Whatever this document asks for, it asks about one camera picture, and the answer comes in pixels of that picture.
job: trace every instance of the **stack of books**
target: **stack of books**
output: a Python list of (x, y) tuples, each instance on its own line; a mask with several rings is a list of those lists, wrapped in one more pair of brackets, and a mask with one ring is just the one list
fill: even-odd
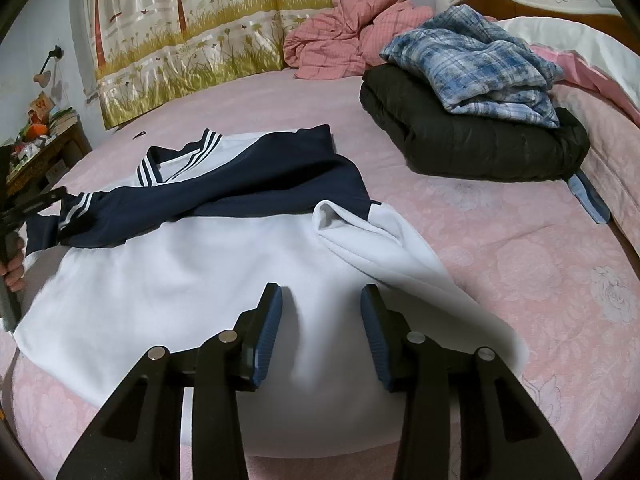
[(66, 108), (56, 112), (49, 118), (49, 135), (56, 137), (67, 131), (78, 122), (78, 112), (73, 108)]

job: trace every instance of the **blue gripper pad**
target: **blue gripper pad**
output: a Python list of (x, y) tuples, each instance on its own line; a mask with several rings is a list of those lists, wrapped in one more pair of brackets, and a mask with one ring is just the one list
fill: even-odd
[(385, 334), (380, 319), (380, 307), (373, 297), (372, 292), (379, 295), (374, 285), (367, 285), (360, 293), (360, 314), (364, 323), (364, 330), (367, 333), (373, 364), (376, 367), (378, 379), (384, 384), (385, 389), (391, 390), (391, 360), (389, 346), (385, 339)]
[(258, 343), (255, 346), (254, 375), (252, 382), (256, 388), (260, 387), (260, 384), (269, 371), (269, 362), (271, 361), (271, 354), (273, 353), (273, 345), (276, 343), (281, 316), (282, 289), (280, 286), (276, 286), (268, 305), (268, 311), (264, 318), (262, 331), (258, 337)]

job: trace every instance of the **blue plaid fabric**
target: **blue plaid fabric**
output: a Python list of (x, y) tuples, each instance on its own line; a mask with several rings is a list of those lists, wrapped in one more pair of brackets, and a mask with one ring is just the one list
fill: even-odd
[(449, 7), (396, 36), (380, 57), (426, 78), (453, 114), (559, 126), (546, 92), (562, 68), (469, 6)]

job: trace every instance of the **pink plaid quilt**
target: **pink plaid quilt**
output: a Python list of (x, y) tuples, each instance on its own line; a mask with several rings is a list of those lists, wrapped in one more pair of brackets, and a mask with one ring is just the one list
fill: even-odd
[(431, 7), (409, 0), (334, 0), (325, 10), (292, 30), (284, 59), (299, 68), (300, 79), (338, 79), (362, 75), (384, 63), (380, 51), (395, 36), (433, 17)]

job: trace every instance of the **lamp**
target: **lamp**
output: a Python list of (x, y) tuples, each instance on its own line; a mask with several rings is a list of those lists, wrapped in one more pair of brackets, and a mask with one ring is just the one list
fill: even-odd
[(47, 63), (49, 62), (49, 59), (51, 59), (52, 57), (55, 57), (56, 59), (62, 58), (62, 49), (59, 46), (56, 45), (56, 47), (53, 50), (49, 50), (49, 55), (47, 56), (47, 60), (44, 62), (44, 65), (40, 69), (40, 73), (33, 76), (33, 80), (36, 83), (38, 83), (42, 88), (47, 86), (51, 79), (51, 70), (47, 70), (46, 72), (44, 72), (44, 69), (47, 66)]

